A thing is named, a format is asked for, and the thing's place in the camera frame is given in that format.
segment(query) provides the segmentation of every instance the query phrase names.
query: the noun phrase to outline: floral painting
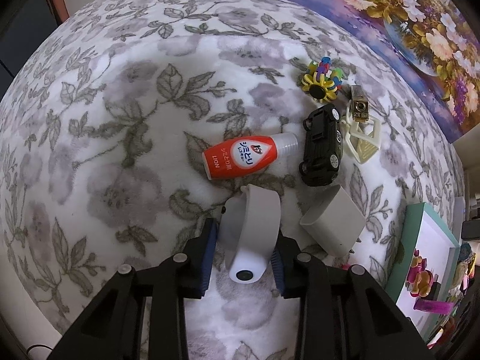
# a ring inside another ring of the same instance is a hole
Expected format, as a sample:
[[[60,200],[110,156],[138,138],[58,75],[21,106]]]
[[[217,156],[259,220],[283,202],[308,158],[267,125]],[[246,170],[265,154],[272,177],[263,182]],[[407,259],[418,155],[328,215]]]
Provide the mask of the floral painting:
[[[479,42],[451,0],[292,0],[340,25],[399,73],[450,142],[480,122]]]

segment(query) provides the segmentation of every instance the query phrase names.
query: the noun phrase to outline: white plastic object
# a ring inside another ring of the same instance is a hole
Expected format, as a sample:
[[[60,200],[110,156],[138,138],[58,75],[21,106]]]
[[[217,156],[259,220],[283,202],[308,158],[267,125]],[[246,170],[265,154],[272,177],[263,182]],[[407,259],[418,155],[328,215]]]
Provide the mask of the white plastic object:
[[[277,147],[277,159],[287,157],[298,151],[299,141],[293,132],[282,132],[271,135],[275,146]]]
[[[354,121],[350,112],[350,105],[346,107],[346,114],[343,123],[344,144],[348,147],[355,160],[364,164],[380,149],[382,142],[382,123],[376,117],[370,115],[369,120],[373,121],[373,130],[370,134],[365,134],[359,127],[359,123]],[[357,147],[353,147],[351,137],[357,138]]]
[[[225,249],[225,267],[236,283],[259,280],[267,269],[280,228],[280,197],[249,184],[241,196],[225,202],[218,241]]]
[[[365,217],[340,185],[325,190],[300,220],[300,225],[334,257],[352,250],[365,224]]]

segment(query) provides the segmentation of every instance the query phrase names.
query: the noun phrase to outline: black toy car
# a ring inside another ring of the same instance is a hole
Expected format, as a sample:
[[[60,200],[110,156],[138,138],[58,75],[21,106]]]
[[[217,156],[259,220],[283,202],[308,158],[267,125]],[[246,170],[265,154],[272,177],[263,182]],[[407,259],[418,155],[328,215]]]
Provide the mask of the black toy car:
[[[298,170],[310,187],[328,185],[338,175],[343,153],[339,121],[340,115],[333,104],[316,109],[303,121],[307,136]]]

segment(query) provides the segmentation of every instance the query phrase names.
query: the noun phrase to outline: black flower center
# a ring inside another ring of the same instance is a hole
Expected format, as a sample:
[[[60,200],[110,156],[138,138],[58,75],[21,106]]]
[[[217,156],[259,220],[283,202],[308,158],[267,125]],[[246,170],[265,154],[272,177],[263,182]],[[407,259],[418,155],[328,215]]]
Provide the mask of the black flower center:
[[[308,93],[311,95],[311,97],[318,100],[323,99],[327,94],[325,89],[323,89],[320,85],[316,84],[310,86]]]
[[[114,186],[109,186],[103,194],[103,202],[109,208],[116,208],[117,210],[128,205],[130,198],[126,194],[125,188],[115,188]]]

